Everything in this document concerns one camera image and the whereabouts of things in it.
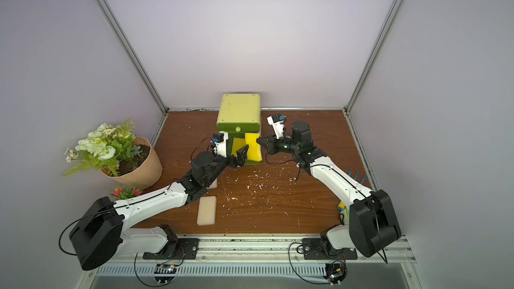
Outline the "yellow sponge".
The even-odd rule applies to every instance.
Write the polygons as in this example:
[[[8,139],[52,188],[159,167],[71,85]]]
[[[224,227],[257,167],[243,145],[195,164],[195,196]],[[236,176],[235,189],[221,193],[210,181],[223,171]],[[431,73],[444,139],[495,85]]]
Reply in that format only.
[[[255,132],[248,132],[245,134],[245,143],[248,145],[247,159],[249,161],[262,161],[261,146],[257,142],[259,138],[260,135]]]
[[[237,151],[246,146],[245,138],[234,137],[232,140],[232,155],[237,156]]]

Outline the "cream sponge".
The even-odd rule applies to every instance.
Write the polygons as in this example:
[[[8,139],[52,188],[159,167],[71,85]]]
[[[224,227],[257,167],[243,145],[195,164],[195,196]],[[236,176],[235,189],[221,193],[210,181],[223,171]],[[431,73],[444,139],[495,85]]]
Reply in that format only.
[[[198,226],[212,226],[216,222],[216,196],[202,197],[199,200],[197,224]]]
[[[216,187],[218,187],[218,180],[215,179],[212,184],[208,187],[208,189],[215,189]]]

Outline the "green drawer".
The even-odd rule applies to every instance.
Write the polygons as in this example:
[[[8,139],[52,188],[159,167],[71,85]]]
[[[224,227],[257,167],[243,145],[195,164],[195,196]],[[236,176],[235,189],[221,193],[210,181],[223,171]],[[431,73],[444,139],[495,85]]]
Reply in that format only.
[[[244,133],[243,137],[237,137],[235,134],[229,135],[231,147],[230,153],[235,157],[238,155],[237,151],[241,148],[248,146],[247,159],[245,165],[257,165],[262,162],[261,146],[257,143],[260,134],[257,132]]]
[[[250,121],[243,123],[219,121],[218,123],[216,123],[216,127],[218,131],[225,131],[228,133],[260,132],[260,123],[258,121]]]

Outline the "green top drawer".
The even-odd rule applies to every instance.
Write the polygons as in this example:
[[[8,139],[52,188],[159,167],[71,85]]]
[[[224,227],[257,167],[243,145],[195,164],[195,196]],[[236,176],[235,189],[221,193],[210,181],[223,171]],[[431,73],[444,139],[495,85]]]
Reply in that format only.
[[[228,133],[260,132],[260,123],[258,121],[250,121],[243,123],[219,121],[218,123],[216,123],[216,127],[218,131],[225,131]]]

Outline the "yellow-green drawer cabinet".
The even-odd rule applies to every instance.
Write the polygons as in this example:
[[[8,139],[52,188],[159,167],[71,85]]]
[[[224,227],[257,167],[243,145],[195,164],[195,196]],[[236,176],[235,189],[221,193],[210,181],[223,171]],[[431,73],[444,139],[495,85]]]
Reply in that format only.
[[[258,121],[260,123],[261,134],[261,108],[260,108],[260,95],[256,93],[251,94],[224,94],[218,112],[219,121],[226,122],[250,122]],[[235,134],[237,137],[243,137],[244,133],[228,133],[229,135]],[[230,137],[227,141],[227,152],[230,153]]]

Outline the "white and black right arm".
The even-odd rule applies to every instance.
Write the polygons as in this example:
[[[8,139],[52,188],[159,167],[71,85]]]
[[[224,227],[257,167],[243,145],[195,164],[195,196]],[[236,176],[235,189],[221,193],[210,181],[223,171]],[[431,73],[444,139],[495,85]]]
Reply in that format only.
[[[267,121],[274,134],[257,139],[257,143],[271,155],[291,154],[301,173],[323,183],[349,210],[347,222],[320,235],[324,254],[336,256],[345,248],[355,248],[366,258],[384,253],[402,236],[390,196],[381,189],[374,191],[364,186],[340,169],[315,146],[308,123],[294,122],[289,134],[285,120],[284,115],[269,116]]]

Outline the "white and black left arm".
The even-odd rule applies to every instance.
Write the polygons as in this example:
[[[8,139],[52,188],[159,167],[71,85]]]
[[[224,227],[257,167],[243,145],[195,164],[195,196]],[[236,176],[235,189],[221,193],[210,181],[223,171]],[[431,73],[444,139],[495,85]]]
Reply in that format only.
[[[235,155],[226,156],[204,151],[191,161],[185,176],[167,187],[127,200],[96,200],[69,234],[81,268],[94,270],[115,256],[139,252],[170,257],[176,252],[177,238],[169,226],[144,230],[135,225],[197,201],[226,167],[244,166],[248,150],[245,145]]]

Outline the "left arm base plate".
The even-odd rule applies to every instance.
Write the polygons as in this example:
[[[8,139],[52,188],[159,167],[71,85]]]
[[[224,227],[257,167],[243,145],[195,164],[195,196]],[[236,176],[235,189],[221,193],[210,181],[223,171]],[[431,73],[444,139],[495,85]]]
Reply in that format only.
[[[179,238],[168,241],[157,253],[146,252],[144,260],[195,260],[199,249],[199,238]]]

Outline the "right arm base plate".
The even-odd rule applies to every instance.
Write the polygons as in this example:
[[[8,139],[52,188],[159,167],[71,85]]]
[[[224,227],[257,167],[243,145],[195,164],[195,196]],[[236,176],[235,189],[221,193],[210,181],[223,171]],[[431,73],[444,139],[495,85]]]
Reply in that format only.
[[[334,249],[321,238],[303,238],[297,251],[305,260],[357,260],[354,248]]]

